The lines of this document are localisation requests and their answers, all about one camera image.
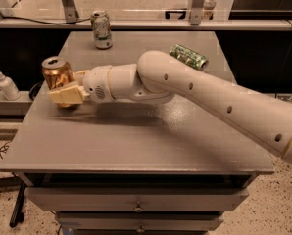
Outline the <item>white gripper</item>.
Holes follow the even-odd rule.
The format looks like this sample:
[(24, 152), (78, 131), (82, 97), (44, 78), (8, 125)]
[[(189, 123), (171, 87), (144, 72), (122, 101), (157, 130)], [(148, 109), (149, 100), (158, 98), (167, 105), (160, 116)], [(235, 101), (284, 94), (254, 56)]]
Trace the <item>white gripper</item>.
[(90, 95), (90, 99), (95, 103), (110, 103), (115, 100), (109, 88), (109, 73), (112, 66), (96, 67), (92, 70), (80, 70), (73, 74), (78, 84), (67, 84), (66, 86), (50, 90), (48, 95), (56, 104), (82, 104)]

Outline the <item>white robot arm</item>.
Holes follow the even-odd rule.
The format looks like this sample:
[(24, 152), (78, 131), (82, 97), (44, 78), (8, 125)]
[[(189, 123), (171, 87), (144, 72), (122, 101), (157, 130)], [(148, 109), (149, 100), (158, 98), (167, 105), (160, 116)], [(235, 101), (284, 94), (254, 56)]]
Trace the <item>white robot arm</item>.
[(292, 104), (148, 51), (135, 64), (79, 71), (77, 80), (52, 89), (57, 104), (131, 100), (164, 103), (182, 96), (292, 164)]

